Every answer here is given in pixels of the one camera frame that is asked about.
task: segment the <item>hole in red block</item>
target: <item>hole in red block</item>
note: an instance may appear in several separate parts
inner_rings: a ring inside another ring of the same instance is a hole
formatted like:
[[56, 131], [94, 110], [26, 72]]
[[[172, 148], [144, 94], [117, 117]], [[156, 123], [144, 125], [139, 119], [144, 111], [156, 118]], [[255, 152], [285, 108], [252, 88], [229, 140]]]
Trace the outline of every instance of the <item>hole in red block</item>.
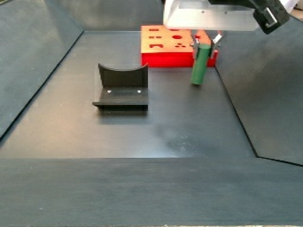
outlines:
[[172, 38], [173, 39], [181, 39], [183, 37], [180, 35], [173, 35]]
[[160, 48], [163, 48], [163, 45], [161, 45], [161, 44], [151, 44], [149, 47], [151, 47], [151, 48], [153, 48], [153, 47], [160, 47]]

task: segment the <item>red block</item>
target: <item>red block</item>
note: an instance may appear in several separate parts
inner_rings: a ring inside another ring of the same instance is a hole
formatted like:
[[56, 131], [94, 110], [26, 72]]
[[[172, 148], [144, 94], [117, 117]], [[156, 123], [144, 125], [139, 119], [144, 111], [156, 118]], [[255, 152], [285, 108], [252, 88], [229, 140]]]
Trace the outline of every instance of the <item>red block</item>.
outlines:
[[[197, 31], [200, 43], [211, 44], [203, 30]], [[149, 67], [192, 67], [193, 42], [191, 30], [168, 29], [165, 26], [141, 26], [141, 65]], [[208, 59], [207, 66], [213, 67], [217, 51]]]

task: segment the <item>green peg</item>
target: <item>green peg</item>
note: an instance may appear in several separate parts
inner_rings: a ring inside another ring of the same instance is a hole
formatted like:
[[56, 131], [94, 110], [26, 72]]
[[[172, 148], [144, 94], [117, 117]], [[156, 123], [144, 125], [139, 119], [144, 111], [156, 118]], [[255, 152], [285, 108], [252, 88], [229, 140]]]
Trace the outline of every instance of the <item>green peg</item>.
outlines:
[[196, 59], [193, 62], [192, 84], [200, 85], [204, 81], [204, 72], [211, 52], [211, 45], [200, 43], [196, 50]]

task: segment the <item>gray wall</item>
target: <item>gray wall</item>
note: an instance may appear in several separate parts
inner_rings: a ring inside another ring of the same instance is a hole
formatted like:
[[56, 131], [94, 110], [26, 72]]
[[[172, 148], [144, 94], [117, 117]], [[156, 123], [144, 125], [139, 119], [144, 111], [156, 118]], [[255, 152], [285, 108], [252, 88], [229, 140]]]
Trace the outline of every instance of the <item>gray wall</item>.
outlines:
[[54, 0], [85, 30], [140, 30], [161, 24], [161, 0]]
[[0, 136], [81, 32], [50, 0], [0, 5]]
[[217, 70], [261, 157], [303, 164], [303, 23], [228, 32]]

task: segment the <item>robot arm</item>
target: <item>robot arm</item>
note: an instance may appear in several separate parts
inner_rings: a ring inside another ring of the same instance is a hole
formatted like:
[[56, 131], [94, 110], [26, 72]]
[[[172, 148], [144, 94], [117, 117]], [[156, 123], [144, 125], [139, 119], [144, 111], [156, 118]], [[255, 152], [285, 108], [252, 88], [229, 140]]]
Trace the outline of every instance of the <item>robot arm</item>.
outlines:
[[288, 13], [279, 0], [209, 0], [209, 3], [241, 5], [255, 9], [253, 18], [265, 34], [288, 21]]
[[164, 24], [171, 28], [253, 30], [265, 34], [287, 21], [297, 0], [161, 0]]

